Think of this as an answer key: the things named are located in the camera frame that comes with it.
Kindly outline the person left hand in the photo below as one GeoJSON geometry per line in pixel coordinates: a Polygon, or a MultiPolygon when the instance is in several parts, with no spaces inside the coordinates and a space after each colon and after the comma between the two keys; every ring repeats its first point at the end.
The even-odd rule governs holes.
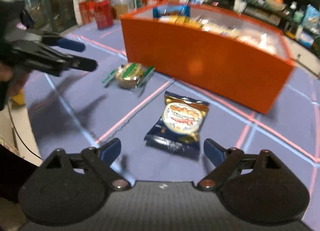
{"type": "Polygon", "coordinates": [[[29,75],[29,71],[24,71],[23,74],[11,83],[11,80],[14,78],[14,71],[12,67],[1,63],[1,94],[10,97],[18,95],[26,84],[29,75]]]}

